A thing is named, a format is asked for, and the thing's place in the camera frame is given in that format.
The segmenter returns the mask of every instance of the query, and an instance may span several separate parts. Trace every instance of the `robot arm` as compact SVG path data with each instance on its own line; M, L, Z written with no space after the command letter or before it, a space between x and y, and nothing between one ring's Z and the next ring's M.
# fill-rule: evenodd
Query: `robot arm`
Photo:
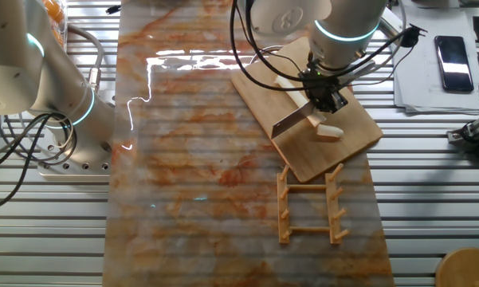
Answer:
M386 4L387 0L257 0L251 21L255 33L275 37L312 23L313 56L324 69L336 71L365 55L378 28L388 37L403 30L402 21ZM246 9L246 0L239 1L239 8Z

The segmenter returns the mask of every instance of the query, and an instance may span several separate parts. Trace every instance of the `cable connector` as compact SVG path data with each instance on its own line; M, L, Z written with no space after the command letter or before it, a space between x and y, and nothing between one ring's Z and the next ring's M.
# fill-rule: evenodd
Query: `cable connector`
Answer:
M94 93L97 95L99 92L99 83L101 82L101 70L99 68L90 69L90 74L88 75L88 83L90 87L94 90Z
M414 47L418 43L418 37L420 36L425 37L425 35L420 34L421 31L427 33L427 30L425 29L417 27L413 24L409 24L409 25L410 25L410 28L407 28L409 29L409 31L407 31L407 33L405 33L404 36L402 36L402 40L400 41L400 45L404 48Z
M115 13L119 12L121 8L122 8L121 5L112 6L108 9L106 9L106 14L108 14L108 15L115 14Z

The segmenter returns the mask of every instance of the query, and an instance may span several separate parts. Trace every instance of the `black cable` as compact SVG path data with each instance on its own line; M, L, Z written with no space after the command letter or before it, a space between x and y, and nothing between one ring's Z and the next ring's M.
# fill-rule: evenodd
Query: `black cable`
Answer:
M237 47L236 47L236 43L235 43L235 36L234 36L234 19L235 19L235 12L236 10L238 10L238 0L233 0L232 2L232 9L230 11L230 25L229 25L229 30L230 30L230 44L232 46L232 53L234 54L234 57L236 59L236 62L238 63L239 65L239 69L245 74L245 76L250 80L252 81L254 84L262 87L262 88L267 88L269 90L272 90L272 91L278 91L278 92L291 92L291 91L308 91L308 90L311 90L311 89L317 89L317 88L327 88L328 87L328 84L325 83L325 84L322 84L322 85L315 85L311 88L305 88L305 87L301 87L301 88L280 88L280 87L273 87L273 86L270 86L270 85L267 85L267 84L264 84L260 81L258 81L257 79L255 79L252 75L250 75L248 73L248 71L245 69L245 67L242 65L242 62L241 62L241 59L239 58L239 55L238 55L238 51L237 51ZM405 29L404 31L402 31L399 35L397 35L396 37L390 39L388 42L386 42L383 46L381 46L381 48L379 48L377 51L375 51L372 55L370 55L367 59L365 59L365 61L362 61L360 64L357 64L355 65L354 67L351 67L351 71L357 69L357 67L363 65L364 63L368 62L369 60L371 60L374 56L376 56L378 53L380 53L383 49L385 49L386 47L388 47L391 43L393 43L394 41L397 41L400 37L402 37L403 35L405 35L405 33L407 33L407 31L409 30L408 29Z
M35 147L37 145L37 142L39 140L39 138L41 137L41 132L42 132L42 129L43 127L46 125L46 123L48 122L49 120L49 116L47 116L42 122L41 122L41 126L39 127L39 129L37 130L37 134L35 135L35 137L33 138L33 142L32 142L32 147L30 147L30 150L29 150L29 157L26 159L25 161L25 165L23 166L23 170L22 170L22 174L20 175L20 178L18 180L18 183L16 184L16 187L14 187L14 189L9 193L9 195L7 195L7 197L5 197L4 199L2 199L0 201L0 206L8 203L10 201L11 198L13 198L16 193L19 191L19 188L21 187L21 185L23 184L23 181L25 180L25 176L26 176L26 172L28 171L28 168L29 168L29 164L30 164L30 156L33 155L33 151L35 150ZM14 147L11 147L10 151L13 151L17 146L17 144L14 145Z
M65 118L64 115L62 114L58 114L58 113L52 113L51 114L51 117L53 117L54 119L56 120L63 120ZM13 128L10 124L10 121L9 121L9 117L8 116L5 116L6 120L5 122L7 123L7 126L9 127L9 130L10 130L10 133L11 135L16 138L16 135L14 134L14 131L13 131ZM67 127L70 127L70 128L74 128L71 121L69 120L65 120L65 121L59 121L59 124L62 126L62 129L64 130L64 134L65 134L65 140L67 141L68 138L69 138L69 135L68 135L68 131L67 131ZM9 140L6 138L6 135L2 129L2 126L0 125L0 134L2 136L2 139L6 142L6 144L9 144ZM38 162L38 163L43 163L44 165L48 165L48 166L56 166L56 165L59 165L59 164L63 164L65 161L67 161L67 159L69 159L71 157L71 154L74 153L74 149L76 149L76 141L72 141L73 143L73 147L72 147L72 150L71 152L69 153L69 155L67 155L63 160L61 161L58 161L56 163L48 163L47 161L48 160L53 160L53 159L58 159L60 157L60 155L62 155L64 152L67 151L67 145L65 145L63 148L61 148L61 150L53 155L53 156L50 156L49 158L46 158L46 159L38 159L36 156L32 155L31 159L35 162ZM25 153L28 153L28 151L25 149L25 147L21 144L21 141L20 141L20 144L19 144L19 147L25 152ZM16 153L17 155L19 155L20 157L22 157L23 159L26 159L27 158L27 155L23 155L20 151L14 151L14 153Z
M13 127L12 125L10 124L10 120L9 120L9 117L8 116L4 116L5 118L5 122L7 124L7 127L9 128L9 132L10 134L12 135L12 137L16 138L16 134L14 134L14 130L13 130ZM64 122L60 122L63 130L64 130L64 134L65 134L65 140L68 139L68 133L66 131L66 123ZM2 136L2 139L6 142L6 144L9 144L9 140L7 139L3 129L2 129L2 126L0 125L0 134ZM19 144L19 147L26 153L28 154L28 151L27 149L25 148L25 146L23 146L23 144L21 144L21 141L20 141L20 144ZM61 150L56 154L56 155L53 155L53 156L50 156L49 158L46 158L46 159L39 159L37 158L35 155L32 155L31 159L32 161L34 162L38 162L38 163L44 163L44 164L48 164L48 165L53 165L52 163L46 163L46 161L48 160L53 160L53 159L58 159L58 157L65 152L65 150L67 149L67 146L66 147L63 147L61 148ZM15 154L19 155L20 157L22 157L23 159L26 159L27 158L27 155L23 155L20 151L14 151Z
M237 1L234 0L233 5L235 6L235 9L238 10L238 3ZM253 31L252 31L252 23L251 23L251 8L253 6L253 2L251 0L246 0L246 29L248 31L249 39L251 40L251 44L253 49L255 50L255 53L258 55L259 60L261 60L269 69L271 69L273 72L275 72L277 75L282 76L286 79L292 80L292 81L299 81L299 82L319 82L322 81L323 79L301 79L299 77L293 77L290 75L287 75L278 69L276 69L274 66L272 66L265 58L262 56L262 54L259 51L259 48L257 47L257 43L255 42L255 37L253 36ZM385 48L387 48L389 45L391 45L393 42L397 41L400 37L411 31L412 28L407 28L403 30L401 33L399 33L397 36L393 37L392 39L388 40L384 45L382 45L379 49L374 51L369 57L365 58L363 61L360 63L345 69L344 71L333 74L331 76L324 77L324 79L335 79L337 77L346 75L350 72L353 72L354 70L358 69L359 67L365 65L366 63L369 62L372 58L380 54Z
M41 119L41 118L47 118L49 119L49 116L47 116L47 114L42 114L42 115L39 115L37 116L35 119L33 119L33 121L27 126L27 128L31 128L32 125L35 125L37 123L37 120L38 119ZM6 154L0 159L0 165L6 160L9 158L9 156L14 152L14 150L16 149L16 147L18 147L20 141L18 141L17 143L15 143L13 146L10 147L9 151L6 152Z
M243 32L243 34L245 35L246 41L247 41L247 42L249 43L249 45L251 46L252 43L250 42L250 40L249 40L249 38L248 38L248 35L246 34L245 23L242 21L242 15L241 15L241 11L240 11L240 10L238 10L238 15L239 15L239 20L241 21L242 32ZM291 58L289 58L289 57L286 57L286 56L282 56L282 55L278 55L278 54L275 54L275 53L271 53L271 52L269 52L269 51L265 51L265 52L268 53L268 54L271 55L271 56L280 57L280 58L289 60L289 61L290 61L291 63L293 63L293 65L296 67L297 72L300 72L300 71L301 71L300 66L298 66L293 59L291 59Z
M404 57L400 58L400 61L397 63L397 65L395 65L395 67L393 67L393 71L391 71L390 75L388 77L386 77L384 80L382 81L378 81L378 82L375 82L375 83L365 83L365 84L354 84L354 85L350 85L351 87L354 87L354 86L357 86L357 85L377 85L377 84L381 84L381 83L384 83L385 81L388 81L390 80L390 77L393 76L393 74L395 73L395 70L397 69L397 67L400 65L400 63L402 63L402 61L404 61L404 59L409 56L409 54L411 52L413 52L413 49L414 49L414 46L411 47L411 49L409 50L409 52L407 52L407 54L404 55Z
M235 36L234 36L234 19L235 19L235 14L236 14L236 8L237 8L238 0L233 0L232 7L233 9L230 11L230 44L232 46L232 53L234 54L234 58L236 59L236 62L239 65L239 69L245 74L245 76L248 78L248 80L252 81L254 84L262 87L262 88L267 88L272 91L278 91L278 92L291 92L291 91L307 91L309 88L280 88L280 87L273 87L270 85L266 85L260 81L257 81L252 75L248 73L248 71L245 69L245 67L242 65L241 59L239 58L238 50L236 48L236 42L235 42ZM315 87L312 88L325 88L327 85L316 85Z

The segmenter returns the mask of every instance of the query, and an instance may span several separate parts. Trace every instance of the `white paper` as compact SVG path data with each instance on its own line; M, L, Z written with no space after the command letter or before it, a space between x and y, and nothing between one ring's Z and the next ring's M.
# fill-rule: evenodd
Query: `white paper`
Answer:
M428 30L426 37L420 37L413 52L398 66L395 80L399 88L397 102L411 107L438 108L479 112L479 64L473 29L467 17L460 10L429 10L407 7L407 22ZM469 68L475 86L469 93L447 92L442 87L438 56L434 38L460 36L464 38L468 53ZM395 55L398 62L408 49L400 49Z
M418 8L459 8L459 0L412 0L404 1L404 5Z

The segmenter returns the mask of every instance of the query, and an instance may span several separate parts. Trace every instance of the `wooden peg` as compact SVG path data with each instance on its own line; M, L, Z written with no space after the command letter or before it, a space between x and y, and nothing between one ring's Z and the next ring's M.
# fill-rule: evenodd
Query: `wooden peg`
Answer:
M329 227L299 227L290 226L293 231L308 231L308 232L329 232Z
M344 168L344 164L343 164L343 163L339 164L339 165L335 168L335 170L334 170L333 173L332 173L332 176L329 177L329 180L331 180L331 181L335 180L335 177L339 174L340 171L342 171L342 168Z
M291 234L292 232L293 232L292 230L287 230L287 231L285 231L284 236L282 236L282 238L283 238L283 239L289 238L289 236L290 236L290 234Z
M281 199L284 199L285 196L287 196L288 192L289 192L289 187L286 187L286 188L284 189L284 192L281 193L280 198L281 198Z
M290 188L292 189L307 189L307 190L325 190L325 184L291 184Z
M281 214L281 219L287 218L287 215L289 215L289 210L285 210L284 213Z
M342 208L339 212L337 212L333 215L333 219L336 220L336 219L340 218L340 216L344 215L346 212L347 212L347 210L345 208Z
M289 173L289 165L285 164L284 170L281 172L280 179L284 180L285 176L287 176L287 173Z
M344 237L347 234L349 234L349 230L344 230L344 231L340 232L339 234L335 235L335 239L336 240L341 239L342 237Z
M344 188L340 187L334 194L332 194L332 200L335 200L342 192L344 192Z

